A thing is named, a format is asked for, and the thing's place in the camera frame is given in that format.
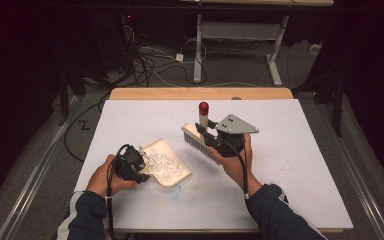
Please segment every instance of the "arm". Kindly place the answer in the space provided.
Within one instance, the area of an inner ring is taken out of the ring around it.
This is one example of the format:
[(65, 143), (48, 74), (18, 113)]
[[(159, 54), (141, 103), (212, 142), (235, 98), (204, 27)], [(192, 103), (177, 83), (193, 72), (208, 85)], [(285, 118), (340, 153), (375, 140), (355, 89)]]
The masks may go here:
[[(96, 169), (86, 191), (73, 194), (67, 216), (53, 239), (105, 239), (102, 220), (107, 216), (107, 207), (104, 197), (107, 192), (107, 170), (114, 158), (109, 155), (105, 163)], [(118, 177), (111, 182), (113, 194), (135, 185), (133, 181)]]
[[(303, 217), (294, 211), (282, 189), (275, 184), (261, 184), (252, 173), (251, 136), (245, 134), (245, 149), (240, 153), (247, 163), (248, 210), (258, 224), (263, 240), (268, 239), (325, 239)], [(226, 174), (243, 189), (242, 167), (237, 157), (223, 158), (214, 148), (211, 156), (223, 165)]]

